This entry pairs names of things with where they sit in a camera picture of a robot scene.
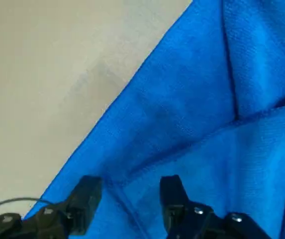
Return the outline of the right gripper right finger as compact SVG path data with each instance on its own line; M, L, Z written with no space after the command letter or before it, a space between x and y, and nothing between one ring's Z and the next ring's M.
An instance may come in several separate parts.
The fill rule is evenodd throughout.
M160 202L168 239L268 239L247 214L218 217L213 208L191 201L178 175L160 180Z

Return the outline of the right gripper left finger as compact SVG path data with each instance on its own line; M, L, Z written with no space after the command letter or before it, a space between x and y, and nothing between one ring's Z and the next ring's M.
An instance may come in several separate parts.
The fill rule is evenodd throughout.
M102 179L83 176L66 200L49 203L35 215L22 219L20 214L0 215L0 239L67 239L88 231L101 201Z

